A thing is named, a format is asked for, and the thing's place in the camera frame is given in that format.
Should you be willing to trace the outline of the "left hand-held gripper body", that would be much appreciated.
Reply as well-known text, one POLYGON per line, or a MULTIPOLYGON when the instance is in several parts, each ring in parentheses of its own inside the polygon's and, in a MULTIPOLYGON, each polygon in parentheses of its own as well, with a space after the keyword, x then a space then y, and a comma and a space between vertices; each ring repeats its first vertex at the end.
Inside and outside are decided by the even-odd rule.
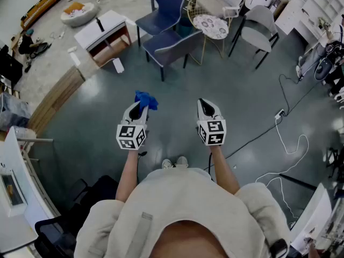
POLYGON ((117 126, 116 139, 121 149, 138 150, 144 144, 147 138, 146 121, 125 119, 117 126))

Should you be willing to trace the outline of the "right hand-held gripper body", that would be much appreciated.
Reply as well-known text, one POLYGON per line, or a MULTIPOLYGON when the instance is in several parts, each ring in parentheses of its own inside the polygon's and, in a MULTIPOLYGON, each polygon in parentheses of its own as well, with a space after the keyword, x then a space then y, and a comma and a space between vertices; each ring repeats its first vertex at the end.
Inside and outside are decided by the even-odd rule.
POLYGON ((226 120, 215 116, 208 120, 198 120, 198 135, 206 146, 223 145, 226 138, 226 120))

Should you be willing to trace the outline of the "blue cloth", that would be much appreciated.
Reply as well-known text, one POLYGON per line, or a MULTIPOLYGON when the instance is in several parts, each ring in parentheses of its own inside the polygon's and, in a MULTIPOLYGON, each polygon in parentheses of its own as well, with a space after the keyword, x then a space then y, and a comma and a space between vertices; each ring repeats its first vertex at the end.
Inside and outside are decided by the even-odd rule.
POLYGON ((157 110, 158 107, 158 102, 155 99, 155 97, 151 96, 149 93, 147 92, 143 92, 143 91, 139 91, 136 90, 135 91, 135 102, 140 102, 140 112, 143 111, 143 109, 145 107, 148 107, 150 110, 157 110))

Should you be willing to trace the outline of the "person's right forearm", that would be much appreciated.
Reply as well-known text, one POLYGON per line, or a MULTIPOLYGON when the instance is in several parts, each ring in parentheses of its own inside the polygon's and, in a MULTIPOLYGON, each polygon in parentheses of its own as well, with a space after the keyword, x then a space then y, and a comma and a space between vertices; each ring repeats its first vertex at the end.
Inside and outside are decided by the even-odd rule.
POLYGON ((236 176, 228 166, 220 146, 210 146, 214 162, 214 172, 217 184, 227 192, 235 195, 239 189, 236 176))

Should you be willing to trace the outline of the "person's left forearm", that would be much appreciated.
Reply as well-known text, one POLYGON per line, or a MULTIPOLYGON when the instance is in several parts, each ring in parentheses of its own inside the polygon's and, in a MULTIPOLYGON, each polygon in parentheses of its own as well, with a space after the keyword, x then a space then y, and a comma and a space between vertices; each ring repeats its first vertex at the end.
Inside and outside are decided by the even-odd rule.
POLYGON ((128 152, 116 192, 116 200, 119 200, 123 203, 127 201, 130 194, 138 185, 138 157, 139 153, 137 150, 130 150, 128 152))

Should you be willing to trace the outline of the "white flat panel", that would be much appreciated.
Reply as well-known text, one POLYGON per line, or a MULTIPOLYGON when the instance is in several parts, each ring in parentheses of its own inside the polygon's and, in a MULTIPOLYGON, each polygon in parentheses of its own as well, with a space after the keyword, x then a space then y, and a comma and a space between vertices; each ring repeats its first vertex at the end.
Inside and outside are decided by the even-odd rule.
POLYGON ((122 62, 121 62, 121 60, 120 60, 120 58, 115 58, 115 59, 113 59, 113 60, 112 60, 112 63, 113 63, 113 65, 114 65, 114 67, 115 67, 115 70, 116 70, 116 72, 117 72, 118 74, 124 72, 124 66, 123 66, 123 64, 122 64, 122 62))

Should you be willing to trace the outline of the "person's beige sweater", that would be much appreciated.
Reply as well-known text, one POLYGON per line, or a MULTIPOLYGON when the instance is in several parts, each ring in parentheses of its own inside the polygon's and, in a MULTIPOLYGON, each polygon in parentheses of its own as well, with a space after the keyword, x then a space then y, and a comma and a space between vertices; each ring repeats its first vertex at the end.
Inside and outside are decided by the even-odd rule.
POLYGON ((269 258, 290 241, 286 217, 262 183, 231 194, 198 168, 151 172, 125 202, 93 205, 76 238, 74 258, 148 258, 163 230, 179 221, 208 229, 229 258, 269 258))

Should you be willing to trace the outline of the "stack of wooden planks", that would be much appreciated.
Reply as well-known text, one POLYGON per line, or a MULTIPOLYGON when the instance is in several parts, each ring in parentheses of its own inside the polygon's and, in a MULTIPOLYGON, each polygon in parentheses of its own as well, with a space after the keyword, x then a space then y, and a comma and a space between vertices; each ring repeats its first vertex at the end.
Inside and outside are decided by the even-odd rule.
POLYGON ((85 82, 78 68, 71 67, 51 88, 30 117, 27 128, 40 135, 62 105, 85 82))

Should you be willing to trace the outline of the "grey chair black legs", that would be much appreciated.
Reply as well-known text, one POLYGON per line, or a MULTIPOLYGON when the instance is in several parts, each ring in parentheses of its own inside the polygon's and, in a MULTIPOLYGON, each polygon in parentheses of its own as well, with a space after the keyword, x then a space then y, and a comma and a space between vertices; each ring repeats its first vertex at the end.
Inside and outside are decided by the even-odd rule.
POLYGON ((265 52, 265 55, 255 67, 255 69, 258 69, 268 54, 271 53, 272 49, 280 38, 275 25, 273 13, 263 5, 256 5, 251 10, 246 12, 232 40, 233 44, 228 57, 231 56, 240 37, 245 42, 257 48, 255 54, 258 52, 265 52), (267 33, 263 34, 256 27, 252 28, 247 25, 252 22, 258 24, 259 27, 264 27, 270 36, 268 37, 267 33))

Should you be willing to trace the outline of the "white wooden side table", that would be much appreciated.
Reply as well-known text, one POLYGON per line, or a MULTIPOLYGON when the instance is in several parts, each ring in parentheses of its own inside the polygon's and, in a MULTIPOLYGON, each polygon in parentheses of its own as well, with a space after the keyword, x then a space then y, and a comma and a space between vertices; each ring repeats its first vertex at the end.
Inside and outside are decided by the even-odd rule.
POLYGON ((126 18, 113 10, 98 17, 105 31, 101 32, 96 19, 74 35, 78 44, 87 51, 98 67, 116 57, 132 45, 126 18))

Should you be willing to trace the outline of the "white round floor cushion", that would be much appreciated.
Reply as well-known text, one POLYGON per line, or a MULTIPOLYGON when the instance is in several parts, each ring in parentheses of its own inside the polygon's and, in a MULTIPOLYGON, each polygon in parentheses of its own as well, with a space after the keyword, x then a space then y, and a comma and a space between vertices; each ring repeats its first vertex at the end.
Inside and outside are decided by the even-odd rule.
POLYGON ((99 6, 93 3, 77 4, 76 2, 72 6, 81 5, 81 9, 72 9, 70 13, 66 13, 65 9, 61 14, 61 21, 69 27, 79 27, 82 26, 93 18, 96 17, 99 6))

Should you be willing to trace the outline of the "white desk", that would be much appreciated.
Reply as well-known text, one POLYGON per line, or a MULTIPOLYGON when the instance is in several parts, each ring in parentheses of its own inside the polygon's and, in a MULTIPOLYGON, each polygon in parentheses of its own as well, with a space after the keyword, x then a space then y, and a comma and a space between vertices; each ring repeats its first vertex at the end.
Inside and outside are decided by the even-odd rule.
POLYGON ((26 150, 19 147, 20 141, 53 142, 52 139, 17 138, 14 127, 5 140, 0 141, 0 254, 34 243, 38 237, 35 224, 60 215, 39 181, 26 150), (13 178, 13 192, 19 193, 20 204, 11 204, 3 175, 13 178))

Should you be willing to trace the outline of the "clear plastic bags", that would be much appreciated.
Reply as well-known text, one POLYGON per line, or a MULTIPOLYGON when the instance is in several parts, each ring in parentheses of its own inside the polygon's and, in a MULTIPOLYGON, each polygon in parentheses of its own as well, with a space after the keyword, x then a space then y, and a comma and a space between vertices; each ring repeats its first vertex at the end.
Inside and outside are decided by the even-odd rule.
POLYGON ((27 127, 31 117, 29 104, 7 92, 0 94, 0 131, 12 126, 27 127))

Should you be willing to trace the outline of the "dark blue plastic chair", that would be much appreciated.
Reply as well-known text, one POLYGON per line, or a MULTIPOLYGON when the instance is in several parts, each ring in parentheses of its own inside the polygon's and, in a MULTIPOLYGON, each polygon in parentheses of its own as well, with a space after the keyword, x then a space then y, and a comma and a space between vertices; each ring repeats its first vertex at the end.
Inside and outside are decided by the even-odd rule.
POLYGON ((149 35, 158 35, 174 27, 181 18, 184 0, 156 0, 158 8, 135 21, 138 45, 141 46, 140 29, 149 35))

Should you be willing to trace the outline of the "black office chair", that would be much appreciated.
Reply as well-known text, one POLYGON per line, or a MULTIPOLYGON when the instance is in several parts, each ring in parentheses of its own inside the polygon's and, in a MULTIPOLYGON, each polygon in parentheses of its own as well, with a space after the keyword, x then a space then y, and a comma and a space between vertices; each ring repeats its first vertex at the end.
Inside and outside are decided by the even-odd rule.
POLYGON ((42 258, 73 258, 76 236, 90 209, 100 200, 115 199, 118 182, 108 175, 88 186, 82 178, 77 180, 67 196, 70 209, 53 219, 35 224, 38 234, 34 246, 42 258))

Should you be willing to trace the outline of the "black monitor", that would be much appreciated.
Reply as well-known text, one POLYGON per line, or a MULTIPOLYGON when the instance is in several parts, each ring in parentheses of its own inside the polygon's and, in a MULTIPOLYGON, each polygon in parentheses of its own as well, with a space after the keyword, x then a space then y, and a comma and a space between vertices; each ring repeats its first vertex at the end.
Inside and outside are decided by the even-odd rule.
POLYGON ((9 53, 9 47, 4 45, 0 49, 0 75, 11 82, 14 88, 23 74, 23 65, 9 53))

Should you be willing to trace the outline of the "white framed tray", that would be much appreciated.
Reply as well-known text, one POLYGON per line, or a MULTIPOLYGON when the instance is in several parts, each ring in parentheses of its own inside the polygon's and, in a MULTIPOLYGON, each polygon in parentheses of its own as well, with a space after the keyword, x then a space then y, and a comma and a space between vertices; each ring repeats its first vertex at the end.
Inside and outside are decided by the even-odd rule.
POLYGON ((27 202, 11 169, 0 169, 0 204, 8 217, 21 215, 27 202))

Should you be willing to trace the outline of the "wooden keyboard instrument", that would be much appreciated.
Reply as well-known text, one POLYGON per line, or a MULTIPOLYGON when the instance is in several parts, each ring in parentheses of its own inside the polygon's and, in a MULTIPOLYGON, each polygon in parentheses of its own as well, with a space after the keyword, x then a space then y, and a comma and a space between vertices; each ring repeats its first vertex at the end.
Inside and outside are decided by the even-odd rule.
POLYGON ((20 19, 23 30, 29 29, 46 11, 60 0, 40 0, 35 3, 20 19))

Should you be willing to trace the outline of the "white shelf unit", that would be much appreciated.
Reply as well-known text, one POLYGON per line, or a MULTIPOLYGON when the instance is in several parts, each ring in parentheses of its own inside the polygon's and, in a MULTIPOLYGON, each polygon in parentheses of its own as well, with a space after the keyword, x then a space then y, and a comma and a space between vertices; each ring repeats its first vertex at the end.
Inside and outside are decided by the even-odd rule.
POLYGON ((275 24, 285 33, 296 30, 310 45, 326 36, 323 23, 341 23, 344 0, 290 0, 275 24))

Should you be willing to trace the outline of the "white table with black frame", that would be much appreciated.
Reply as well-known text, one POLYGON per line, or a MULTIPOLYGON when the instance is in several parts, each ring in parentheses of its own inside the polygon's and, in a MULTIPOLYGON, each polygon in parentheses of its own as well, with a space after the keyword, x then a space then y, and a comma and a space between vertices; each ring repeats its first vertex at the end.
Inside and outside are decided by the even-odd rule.
POLYGON ((291 247, 301 256, 309 253, 310 244, 327 250, 331 245, 344 247, 344 183, 336 183, 327 190, 295 178, 281 177, 313 190, 313 195, 290 231, 291 247))

